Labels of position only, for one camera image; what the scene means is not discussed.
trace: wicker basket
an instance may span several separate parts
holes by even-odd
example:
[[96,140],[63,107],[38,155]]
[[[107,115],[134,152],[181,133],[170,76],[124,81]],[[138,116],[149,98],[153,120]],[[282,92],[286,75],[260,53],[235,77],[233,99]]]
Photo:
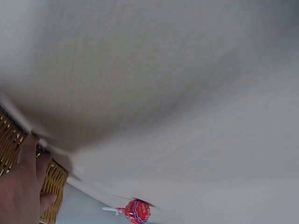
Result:
[[[0,108],[0,176],[8,173],[17,163],[20,145],[27,134]],[[37,146],[36,156],[43,150]],[[45,211],[40,222],[54,224],[63,200],[63,187],[68,173],[54,160],[47,168],[41,195],[53,193],[57,200]]]

